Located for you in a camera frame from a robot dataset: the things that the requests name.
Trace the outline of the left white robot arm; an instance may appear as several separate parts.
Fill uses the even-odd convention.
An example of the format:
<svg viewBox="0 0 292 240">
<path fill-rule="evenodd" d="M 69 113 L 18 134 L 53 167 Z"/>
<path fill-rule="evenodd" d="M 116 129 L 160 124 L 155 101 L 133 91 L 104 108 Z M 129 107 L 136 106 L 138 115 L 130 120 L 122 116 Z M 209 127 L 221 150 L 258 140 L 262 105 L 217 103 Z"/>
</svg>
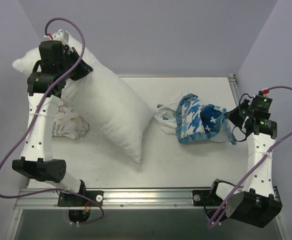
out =
<svg viewBox="0 0 292 240">
<path fill-rule="evenodd" d="M 93 69 L 65 40 L 43 41 L 38 50 L 40 59 L 27 79 L 27 134 L 21 156 L 13 160 L 12 169 L 29 179 L 71 191 L 69 200 L 81 206 L 87 201 L 87 193 L 81 189 L 82 181 L 67 172 L 66 161 L 53 158 L 52 130 L 66 81 L 77 81 Z"/>
</svg>

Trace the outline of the blue white plush pillowcase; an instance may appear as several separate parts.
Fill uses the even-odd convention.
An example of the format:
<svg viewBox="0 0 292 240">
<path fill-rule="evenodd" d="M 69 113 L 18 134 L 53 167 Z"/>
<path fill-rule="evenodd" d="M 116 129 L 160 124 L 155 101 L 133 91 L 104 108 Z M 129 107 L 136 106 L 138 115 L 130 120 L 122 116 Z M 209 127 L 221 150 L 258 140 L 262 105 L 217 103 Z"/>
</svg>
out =
<svg viewBox="0 0 292 240">
<path fill-rule="evenodd" d="M 157 105 L 154 120 L 180 144 L 194 141 L 237 144 L 225 107 L 205 104 L 193 93 L 179 93 L 167 103 Z"/>
</svg>

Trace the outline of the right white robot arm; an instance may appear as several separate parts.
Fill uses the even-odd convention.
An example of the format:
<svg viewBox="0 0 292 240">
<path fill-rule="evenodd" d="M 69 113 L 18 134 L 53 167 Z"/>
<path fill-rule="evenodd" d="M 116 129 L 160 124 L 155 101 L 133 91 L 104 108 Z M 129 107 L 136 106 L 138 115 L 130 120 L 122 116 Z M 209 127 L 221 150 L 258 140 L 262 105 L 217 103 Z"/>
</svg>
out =
<svg viewBox="0 0 292 240">
<path fill-rule="evenodd" d="M 219 225 L 222 217 L 264 228 L 282 210 L 272 185 L 272 151 L 276 143 L 277 123 L 270 120 L 272 99 L 264 91 L 251 100 L 240 100 L 227 114 L 240 129 L 245 129 L 248 146 L 247 173 L 235 185 L 216 179 L 208 191 L 208 200 L 219 205 L 207 227 Z"/>
</svg>

